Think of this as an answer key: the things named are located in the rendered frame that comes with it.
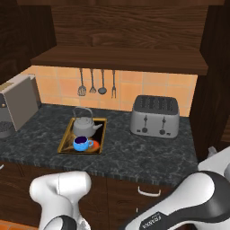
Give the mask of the grey metal kettle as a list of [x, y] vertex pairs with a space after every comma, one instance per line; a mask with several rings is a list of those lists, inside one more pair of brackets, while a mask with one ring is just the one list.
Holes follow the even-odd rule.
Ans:
[[92, 137], [96, 131], [102, 126], [95, 125], [93, 121], [93, 116], [90, 117], [76, 117], [75, 109], [81, 109], [81, 106], [74, 107], [73, 113], [75, 116], [75, 122], [73, 124], [73, 133], [77, 136], [83, 136], [83, 137]]

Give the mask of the dark wooden cabinet door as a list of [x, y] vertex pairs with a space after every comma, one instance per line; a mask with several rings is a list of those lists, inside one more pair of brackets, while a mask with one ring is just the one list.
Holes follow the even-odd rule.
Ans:
[[31, 60], [55, 47], [51, 7], [0, 0], [0, 84], [31, 66]]
[[201, 162], [213, 146], [230, 146], [230, 0], [210, 6], [200, 45], [208, 71], [197, 79], [190, 108], [190, 127]]

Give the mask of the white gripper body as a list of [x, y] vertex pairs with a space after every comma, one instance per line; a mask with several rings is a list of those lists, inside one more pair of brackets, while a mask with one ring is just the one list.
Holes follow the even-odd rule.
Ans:
[[230, 181], [230, 146], [198, 164], [199, 171], [211, 171]]

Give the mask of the grey hanging turner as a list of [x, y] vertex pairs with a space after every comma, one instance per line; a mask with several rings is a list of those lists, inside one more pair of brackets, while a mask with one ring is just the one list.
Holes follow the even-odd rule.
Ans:
[[92, 86], [89, 93], [96, 93], [96, 89], [94, 87], [94, 81], [93, 81], [93, 69], [91, 68], [90, 71], [91, 71]]

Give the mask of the grey hanging meat fork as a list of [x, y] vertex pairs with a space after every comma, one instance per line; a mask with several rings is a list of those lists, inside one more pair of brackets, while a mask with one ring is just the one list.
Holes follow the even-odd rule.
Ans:
[[112, 70], [112, 88], [111, 88], [111, 98], [116, 99], [116, 86], [115, 86], [115, 70]]

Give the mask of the dark wooden base cupboard door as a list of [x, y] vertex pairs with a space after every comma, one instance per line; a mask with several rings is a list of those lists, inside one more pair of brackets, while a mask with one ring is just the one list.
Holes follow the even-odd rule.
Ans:
[[[41, 207], [29, 194], [31, 181], [41, 175], [61, 173], [30, 165], [0, 162], [0, 219], [38, 227]], [[90, 192], [79, 202], [82, 216], [92, 230], [109, 230], [106, 180], [91, 175]]]

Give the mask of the silver four-slot toaster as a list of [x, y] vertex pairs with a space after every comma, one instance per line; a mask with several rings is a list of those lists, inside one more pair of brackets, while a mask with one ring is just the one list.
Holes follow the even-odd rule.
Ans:
[[180, 110], [173, 97], [139, 95], [133, 104], [130, 131], [147, 137], [175, 138]]

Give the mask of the grey hanging ladle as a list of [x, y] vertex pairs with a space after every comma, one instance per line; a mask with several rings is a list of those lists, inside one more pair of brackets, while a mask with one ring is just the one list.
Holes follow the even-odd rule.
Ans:
[[[104, 81], [104, 70], [102, 69], [101, 72], [102, 72], [102, 81]], [[106, 92], [107, 92], [107, 89], [105, 88], [104, 85], [98, 89], [99, 94], [106, 94]]]

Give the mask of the grey slotted spatula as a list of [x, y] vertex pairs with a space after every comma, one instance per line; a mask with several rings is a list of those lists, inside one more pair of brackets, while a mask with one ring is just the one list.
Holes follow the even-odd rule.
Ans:
[[[80, 76], [83, 75], [83, 69], [80, 68]], [[84, 78], [81, 77], [81, 85], [78, 87], [77, 91], [79, 96], [86, 96], [86, 87], [84, 86]]]

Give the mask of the grey coffee machine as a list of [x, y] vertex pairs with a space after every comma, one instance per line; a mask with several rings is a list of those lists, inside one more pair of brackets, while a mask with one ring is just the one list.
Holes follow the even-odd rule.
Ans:
[[18, 131], [41, 105], [34, 74], [18, 74], [0, 85], [0, 138]]

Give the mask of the dark wooden drawer front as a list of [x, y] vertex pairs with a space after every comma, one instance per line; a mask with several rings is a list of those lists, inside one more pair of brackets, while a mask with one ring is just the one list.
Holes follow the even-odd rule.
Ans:
[[[136, 208], [145, 208], [147, 205], [156, 203], [160, 198], [171, 192], [173, 188], [169, 186], [108, 178], [107, 190], [110, 211], [120, 212], [122, 209], [125, 209], [134, 213]], [[141, 195], [137, 190], [151, 194], [161, 192], [161, 195], [159, 197], [148, 197], [146, 195]]]

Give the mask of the blue mug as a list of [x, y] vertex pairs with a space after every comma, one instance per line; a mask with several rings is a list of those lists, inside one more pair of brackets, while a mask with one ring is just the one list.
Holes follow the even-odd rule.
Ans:
[[76, 137], [73, 141], [74, 150], [78, 152], [83, 152], [92, 146], [93, 141], [84, 136]]

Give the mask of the dark wooden wall cabinet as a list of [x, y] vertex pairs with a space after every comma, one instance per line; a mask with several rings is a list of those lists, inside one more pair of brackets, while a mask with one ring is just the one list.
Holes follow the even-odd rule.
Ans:
[[17, 0], [46, 20], [54, 43], [37, 66], [205, 75], [199, 49], [210, 6], [229, 0]]

